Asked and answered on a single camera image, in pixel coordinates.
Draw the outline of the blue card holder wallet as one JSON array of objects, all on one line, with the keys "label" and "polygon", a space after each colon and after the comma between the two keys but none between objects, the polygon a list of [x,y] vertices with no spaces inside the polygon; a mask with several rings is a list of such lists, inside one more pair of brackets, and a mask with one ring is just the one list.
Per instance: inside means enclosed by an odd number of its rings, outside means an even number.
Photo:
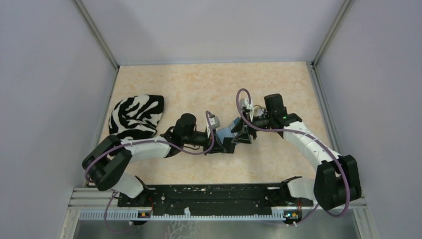
[{"label": "blue card holder wallet", "polygon": [[220,141],[224,141],[225,138],[234,138],[238,135],[237,132],[233,133],[231,132],[231,130],[235,127],[237,123],[239,123],[239,121],[240,121],[240,117],[237,117],[231,122],[229,126],[221,128],[216,131],[216,134],[218,138],[220,139]]}]

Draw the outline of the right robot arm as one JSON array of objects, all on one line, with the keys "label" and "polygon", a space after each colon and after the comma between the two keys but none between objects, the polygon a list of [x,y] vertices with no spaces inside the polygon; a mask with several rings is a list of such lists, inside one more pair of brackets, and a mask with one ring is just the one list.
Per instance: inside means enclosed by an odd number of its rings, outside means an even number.
[{"label": "right robot arm", "polygon": [[286,205],[298,199],[316,201],[324,210],[348,207],[360,199],[362,189],[356,159],[326,146],[296,113],[288,113],[280,94],[267,95],[262,114],[255,115],[250,97],[236,95],[240,123],[253,138],[258,131],[277,133],[295,146],[315,171],[314,179],[295,176],[281,182],[280,198]]}]

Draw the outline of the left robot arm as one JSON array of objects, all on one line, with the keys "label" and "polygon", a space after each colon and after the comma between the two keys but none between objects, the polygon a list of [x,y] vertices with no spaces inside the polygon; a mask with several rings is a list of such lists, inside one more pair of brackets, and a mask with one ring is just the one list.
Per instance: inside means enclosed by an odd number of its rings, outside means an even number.
[{"label": "left robot arm", "polygon": [[120,139],[109,135],[82,162],[85,176],[99,191],[114,190],[130,198],[137,206],[145,205],[149,192],[143,182],[126,174],[129,164],[146,159],[169,158],[184,152],[190,155],[233,153],[234,138],[238,135],[232,129],[239,119],[220,128],[217,116],[206,112],[205,131],[196,129],[197,119],[185,113],[173,127],[154,138]]}]

